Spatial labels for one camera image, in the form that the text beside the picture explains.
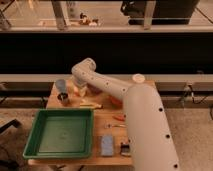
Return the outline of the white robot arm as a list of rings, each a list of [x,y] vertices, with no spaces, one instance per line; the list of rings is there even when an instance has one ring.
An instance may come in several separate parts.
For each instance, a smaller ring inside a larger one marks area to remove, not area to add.
[[[147,83],[131,83],[99,74],[91,58],[75,64],[75,83],[86,83],[123,102],[135,171],[181,171],[175,144],[158,91]]]

